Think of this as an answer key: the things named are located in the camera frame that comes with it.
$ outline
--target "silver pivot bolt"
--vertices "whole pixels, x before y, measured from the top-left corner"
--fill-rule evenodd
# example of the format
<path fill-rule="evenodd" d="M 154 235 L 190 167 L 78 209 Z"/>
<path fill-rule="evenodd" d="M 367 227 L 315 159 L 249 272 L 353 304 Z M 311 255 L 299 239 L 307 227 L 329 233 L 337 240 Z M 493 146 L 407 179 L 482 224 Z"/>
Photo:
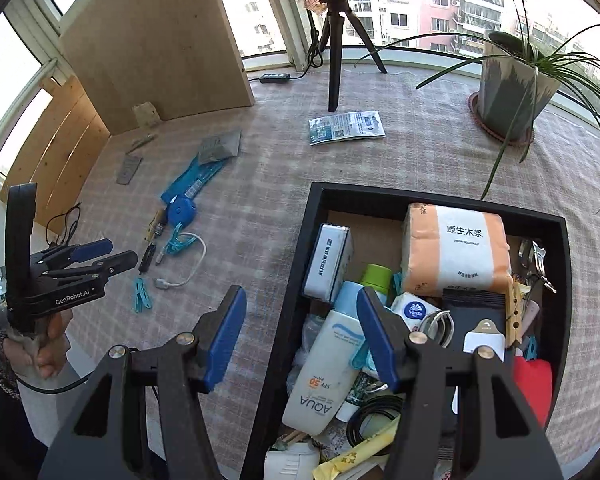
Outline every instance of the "silver pivot bolt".
<path fill-rule="evenodd" d="M 424 332 L 411 332 L 409 334 L 409 341 L 416 343 L 416 345 L 424 345 L 427 342 L 427 335 Z"/>
<path fill-rule="evenodd" d="M 124 354 L 126 354 L 126 350 L 122 345 L 115 345 L 109 349 L 109 357 L 112 359 L 120 359 Z"/>
<path fill-rule="evenodd" d="M 176 343 L 179 345 L 190 345 L 195 340 L 195 336 L 191 332 L 181 332 L 176 336 Z"/>
<path fill-rule="evenodd" d="M 483 359 L 493 359 L 495 352 L 490 346 L 478 346 L 478 355 Z"/>

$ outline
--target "table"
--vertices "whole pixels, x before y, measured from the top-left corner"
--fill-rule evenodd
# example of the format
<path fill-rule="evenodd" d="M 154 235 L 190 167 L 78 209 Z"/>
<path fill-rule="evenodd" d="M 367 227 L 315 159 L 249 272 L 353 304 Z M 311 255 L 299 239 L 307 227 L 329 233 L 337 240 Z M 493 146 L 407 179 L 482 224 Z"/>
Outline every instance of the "table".
<path fill-rule="evenodd" d="M 201 396 L 221 465 L 240 471 L 312 181 L 394 187 L 479 198 L 499 144 L 475 125 L 467 97 L 479 81 L 449 75 L 423 89 L 431 74 L 389 67 L 343 69 L 339 112 L 378 110 L 385 139 L 308 145 L 307 121 L 327 114 L 328 71 L 311 70 L 284 86 L 252 83 L 256 105 L 180 118 L 157 127 L 158 139 L 129 186 L 116 172 L 140 130 L 112 137 L 82 193 L 75 241 L 109 237 L 116 251 L 142 255 L 158 196 L 189 164 L 200 139 L 242 129 L 240 156 L 196 198 L 189 230 L 208 245 L 189 284 L 149 286 L 150 312 L 132 311 L 135 272 L 113 278 L 102 300 L 76 309 L 72 333 L 94 359 L 124 343 L 144 349 L 188 330 L 215 309 L 229 285 L 248 295 L 248 313 L 225 380 Z M 505 153 L 487 200 L 566 218 L 573 271 L 573 313 L 562 386 L 547 435 L 561 463 L 600 441 L 600 134 L 549 105 L 536 120 L 536 140 L 523 164 Z M 171 282 L 188 275 L 190 249 L 153 266 L 148 276 Z M 149 413 L 157 420 L 151 399 Z"/>

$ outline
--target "blue round logo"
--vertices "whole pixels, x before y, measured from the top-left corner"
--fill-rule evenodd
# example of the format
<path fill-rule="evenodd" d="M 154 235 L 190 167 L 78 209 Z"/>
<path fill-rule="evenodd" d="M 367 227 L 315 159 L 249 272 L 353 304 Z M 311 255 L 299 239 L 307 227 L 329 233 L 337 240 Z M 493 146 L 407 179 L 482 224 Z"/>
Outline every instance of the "blue round logo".
<path fill-rule="evenodd" d="M 404 307 L 404 315 L 409 319 L 424 319 L 426 309 L 419 301 L 410 301 Z"/>

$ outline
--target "red object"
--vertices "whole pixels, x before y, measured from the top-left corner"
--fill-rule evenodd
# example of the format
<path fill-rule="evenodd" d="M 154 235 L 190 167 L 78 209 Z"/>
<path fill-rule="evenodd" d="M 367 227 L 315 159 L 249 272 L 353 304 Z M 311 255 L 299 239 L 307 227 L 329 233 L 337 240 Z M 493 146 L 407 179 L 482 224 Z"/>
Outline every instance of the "red object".
<path fill-rule="evenodd" d="M 513 361 L 513 380 L 544 428 L 554 393 L 551 365 L 542 359 L 525 361 L 523 357 L 516 356 Z"/>

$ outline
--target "ceramic pot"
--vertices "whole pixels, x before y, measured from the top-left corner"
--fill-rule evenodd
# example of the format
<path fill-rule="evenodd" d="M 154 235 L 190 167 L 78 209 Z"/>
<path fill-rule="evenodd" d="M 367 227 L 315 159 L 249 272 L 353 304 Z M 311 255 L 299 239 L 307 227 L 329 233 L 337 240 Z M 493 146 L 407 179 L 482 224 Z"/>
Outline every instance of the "ceramic pot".
<path fill-rule="evenodd" d="M 522 40 L 506 32 L 490 32 L 489 39 L 505 46 L 509 51 L 522 54 Z M 491 43 L 484 43 L 484 55 L 508 53 Z M 560 88 L 557 79 L 538 73 L 538 89 L 533 96 L 534 69 L 507 57 L 493 57 L 482 62 L 480 94 L 477 111 L 482 121 L 494 132 L 505 137 L 513 122 L 511 141 L 520 140 L 531 126 L 532 120 L 544 109 Z M 535 115 L 531 117 L 533 99 L 536 100 Z M 518 114 L 518 106 L 523 101 Z"/>

